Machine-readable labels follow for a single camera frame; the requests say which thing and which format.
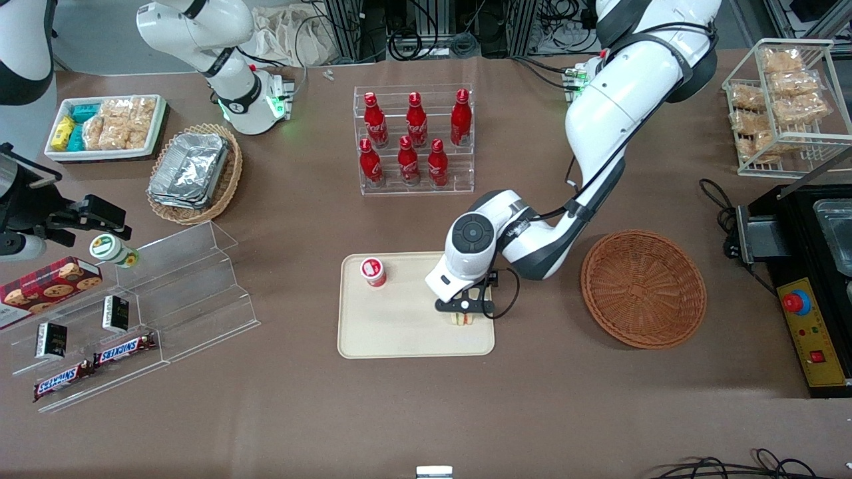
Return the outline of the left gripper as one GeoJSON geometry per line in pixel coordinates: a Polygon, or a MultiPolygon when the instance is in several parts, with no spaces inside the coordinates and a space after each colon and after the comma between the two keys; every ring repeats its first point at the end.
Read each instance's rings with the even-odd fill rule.
{"type": "Polygon", "coordinates": [[[426,276],[426,284],[438,297],[436,310],[489,317],[494,315],[492,288],[472,287],[487,275],[488,270],[489,263],[438,261],[426,276]]]}

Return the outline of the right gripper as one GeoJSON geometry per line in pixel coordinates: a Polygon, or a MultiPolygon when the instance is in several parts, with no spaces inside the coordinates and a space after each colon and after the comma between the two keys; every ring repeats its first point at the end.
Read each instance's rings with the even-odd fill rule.
{"type": "Polygon", "coordinates": [[[125,210],[97,195],[65,200],[56,187],[61,173],[18,155],[9,143],[2,144],[1,154],[3,232],[40,225],[45,240],[59,245],[75,245],[76,234],[70,230],[94,230],[124,241],[131,238],[125,210]]]}

